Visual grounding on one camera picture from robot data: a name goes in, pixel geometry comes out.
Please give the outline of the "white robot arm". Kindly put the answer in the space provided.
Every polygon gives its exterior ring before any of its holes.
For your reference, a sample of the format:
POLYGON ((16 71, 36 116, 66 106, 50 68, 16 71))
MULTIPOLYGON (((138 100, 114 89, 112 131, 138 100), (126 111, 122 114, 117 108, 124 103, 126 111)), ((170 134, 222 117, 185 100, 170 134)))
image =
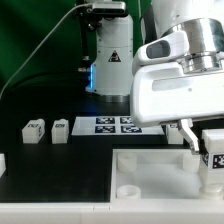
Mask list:
POLYGON ((195 121, 224 117, 224 0, 152 0, 136 52, 130 112, 138 127, 175 124, 194 154, 195 121))

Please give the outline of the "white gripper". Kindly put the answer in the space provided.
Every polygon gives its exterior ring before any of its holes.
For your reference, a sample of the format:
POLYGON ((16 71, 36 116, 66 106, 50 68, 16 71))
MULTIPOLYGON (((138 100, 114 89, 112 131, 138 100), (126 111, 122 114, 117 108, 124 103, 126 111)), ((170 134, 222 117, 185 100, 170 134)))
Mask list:
POLYGON ((224 70, 186 74, 180 60, 188 53, 184 31, 141 46, 132 63, 130 114, 138 127, 177 123, 191 153, 200 153, 193 122, 224 116, 224 70))

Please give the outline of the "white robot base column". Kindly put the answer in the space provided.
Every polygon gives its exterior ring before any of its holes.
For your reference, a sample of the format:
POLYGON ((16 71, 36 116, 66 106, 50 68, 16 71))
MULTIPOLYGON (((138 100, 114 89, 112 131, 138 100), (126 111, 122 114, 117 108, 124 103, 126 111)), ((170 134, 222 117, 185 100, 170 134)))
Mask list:
POLYGON ((106 102, 129 100, 132 83, 133 20, 102 19, 96 31, 97 56, 90 67, 86 91, 106 102))

